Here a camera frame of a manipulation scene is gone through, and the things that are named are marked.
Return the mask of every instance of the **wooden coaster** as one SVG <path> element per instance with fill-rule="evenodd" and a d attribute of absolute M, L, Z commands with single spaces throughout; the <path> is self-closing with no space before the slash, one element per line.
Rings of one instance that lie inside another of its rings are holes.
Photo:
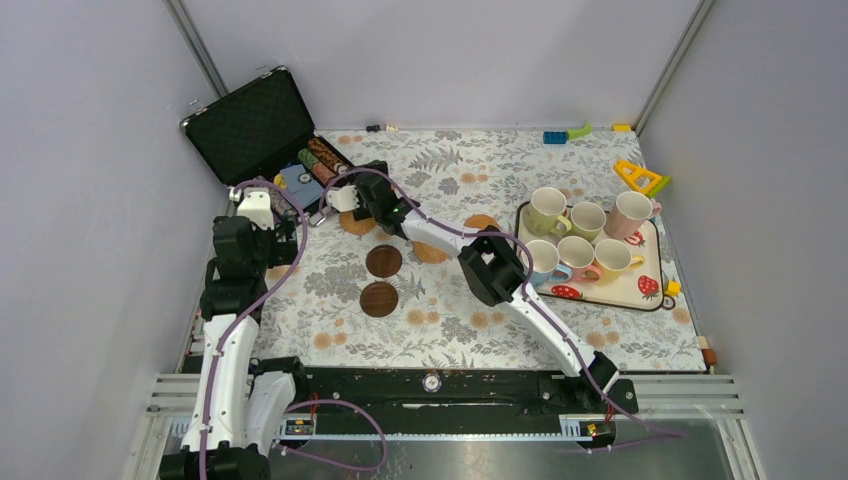
<path fill-rule="evenodd" d="M 372 217 L 357 222 L 353 219 L 353 212 L 342 212 L 339 214 L 339 226 L 347 233 L 365 235 L 371 230 L 374 230 L 374 227 L 377 226 L 377 221 Z"/>
<path fill-rule="evenodd" d="M 385 317 L 395 311 L 397 302 L 397 290 L 386 282 L 368 285 L 359 296 L 359 306 L 369 317 Z"/>
<path fill-rule="evenodd" d="M 421 242 L 412 242 L 412 251 L 415 252 L 415 256 L 418 257 L 418 260 L 421 260 L 424 263 L 442 263 L 450 258 L 447 253 L 439 250 L 438 248 L 431 247 L 430 245 Z"/>
<path fill-rule="evenodd" d="M 472 215 L 468 217 L 468 220 L 465 221 L 465 226 L 468 228 L 476 228 L 477 230 L 483 230 L 488 226 L 495 227 L 498 230 L 501 229 L 501 226 L 498 225 L 497 220 L 488 215 L 483 214 Z"/>
<path fill-rule="evenodd" d="M 371 249 L 365 257 L 365 268 L 371 275 L 388 278 L 400 270 L 403 257 L 397 248 L 391 245 L 380 245 Z"/>

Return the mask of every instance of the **strawberry print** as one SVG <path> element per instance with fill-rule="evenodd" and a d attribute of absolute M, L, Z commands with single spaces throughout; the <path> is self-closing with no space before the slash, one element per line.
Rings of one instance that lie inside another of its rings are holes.
<path fill-rule="evenodd" d="M 580 293 L 576 288 L 569 287 L 568 285 L 554 285 L 551 288 L 551 293 L 561 298 L 571 298 L 574 300 L 582 300 L 583 294 Z"/>
<path fill-rule="evenodd" d="M 630 245 L 635 245 L 637 247 L 645 246 L 645 238 L 639 232 L 630 235 L 629 237 L 625 238 L 624 241 L 629 243 Z"/>
<path fill-rule="evenodd" d="M 660 293 L 660 284 L 647 275 L 639 277 L 639 281 L 636 285 L 639 287 L 639 291 L 642 292 L 642 298 L 645 300 L 654 298 L 658 293 Z"/>

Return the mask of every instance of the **mug handle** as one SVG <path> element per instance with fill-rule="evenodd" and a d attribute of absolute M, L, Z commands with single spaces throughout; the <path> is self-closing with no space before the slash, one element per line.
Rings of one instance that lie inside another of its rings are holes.
<path fill-rule="evenodd" d="M 570 268 L 566 267 L 565 265 L 557 265 L 554 268 L 554 271 L 551 272 L 551 276 L 553 277 L 553 276 L 557 276 L 557 275 L 565 275 L 565 279 L 563 279 L 561 281 L 567 282 L 567 281 L 571 280 L 571 277 L 574 276 L 574 271 L 571 270 Z"/>
<path fill-rule="evenodd" d="M 595 274 L 595 276 L 594 276 L 594 277 L 590 277 L 589 275 L 587 275 L 589 272 L 594 273 L 594 274 Z M 581 281 L 583 281 L 583 282 L 589 282 L 589 283 L 592 283 L 592 282 L 597 282 L 598 280 L 600 280 L 601 278 L 603 278 L 603 276 L 604 276 L 604 271 L 603 271 L 603 270 L 601 270 L 600 268 L 598 268 L 598 267 L 596 267 L 596 266 L 594 266 L 594 265 L 589 265 L 589 266 L 586 268 L 586 270 L 583 272 L 583 274 L 581 274 L 581 275 L 580 275 L 580 280 L 581 280 Z"/>
<path fill-rule="evenodd" d="M 554 234 L 557 234 L 557 235 L 565 235 L 566 233 L 571 231 L 572 227 L 571 227 L 571 221 L 570 220 L 568 220 L 567 218 L 565 218 L 562 215 L 558 215 L 557 221 L 559 223 L 557 223 L 556 226 L 554 226 L 554 228 L 551 229 L 551 233 L 554 233 Z M 565 231 L 560 230 L 560 228 L 559 228 L 560 225 L 565 227 Z"/>
<path fill-rule="evenodd" d="M 627 267 L 628 270 L 636 270 L 645 264 L 645 257 L 642 255 L 633 255 L 633 261 L 630 263 L 630 266 Z"/>
<path fill-rule="evenodd" d="M 653 204 L 654 204 L 654 209 L 653 209 L 653 210 L 651 210 L 651 216 L 650 216 L 650 217 L 648 217 L 648 219 L 649 219 L 649 220 L 650 220 L 651 218 L 656 217 L 657 215 L 659 215 L 659 214 L 660 214 L 660 212 L 662 212 L 662 204 L 660 204 L 660 202 L 658 202 L 658 201 L 654 200 L 654 201 L 653 201 Z"/>

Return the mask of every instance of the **gray wall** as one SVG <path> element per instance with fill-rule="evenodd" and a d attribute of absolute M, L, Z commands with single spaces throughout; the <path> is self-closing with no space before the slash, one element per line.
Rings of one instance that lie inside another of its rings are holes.
<path fill-rule="evenodd" d="M 848 3 L 719 2 L 642 137 L 769 479 L 845 478 Z"/>
<path fill-rule="evenodd" d="M 212 94 L 162 2 L 2 10 L 0 478 L 113 479 L 224 203 L 177 129 Z"/>
<path fill-rule="evenodd" d="M 291 67 L 320 128 L 632 123 L 697 0 L 186 0 L 230 88 Z"/>

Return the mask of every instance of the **mug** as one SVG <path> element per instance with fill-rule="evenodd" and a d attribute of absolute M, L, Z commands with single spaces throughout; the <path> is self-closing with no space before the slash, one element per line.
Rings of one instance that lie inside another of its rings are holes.
<path fill-rule="evenodd" d="M 571 280 L 573 276 L 571 269 L 559 264 L 559 253 L 552 243 L 545 240 L 530 240 L 527 242 L 527 249 L 530 250 L 530 256 L 533 257 L 533 272 L 530 274 L 531 285 L 538 287 L 554 275 L 565 275 L 565 278 L 557 279 L 558 281 L 567 282 Z M 519 256 L 526 270 L 527 255 L 522 251 Z"/>
<path fill-rule="evenodd" d="M 592 265 L 595 249 L 585 238 L 563 238 L 557 244 L 557 253 L 559 261 L 571 268 L 571 279 L 575 282 L 597 282 L 604 275 L 600 268 Z"/>
<path fill-rule="evenodd" d="M 571 230 L 571 222 L 565 218 L 565 195 L 553 187 L 542 187 L 530 197 L 524 226 L 533 235 L 565 235 Z"/>
<path fill-rule="evenodd" d="M 645 257 L 631 255 L 623 242 L 606 238 L 595 245 L 595 260 L 592 263 L 603 272 L 596 285 L 607 285 L 622 273 L 644 265 Z"/>
<path fill-rule="evenodd" d="M 659 202 L 639 192 L 624 192 L 615 199 L 604 230 L 610 237 L 624 240 L 636 233 L 645 220 L 656 217 L 661 211 Z"/>
<path fill-rule="evenodd" d="M 607 223 L 607 212 L 592 202 L 580 202 L 575 205 L 568 214 L 571 220 L 571 231 L 569 235 L 577 235 L 592 241 L 601 233 Z"/>

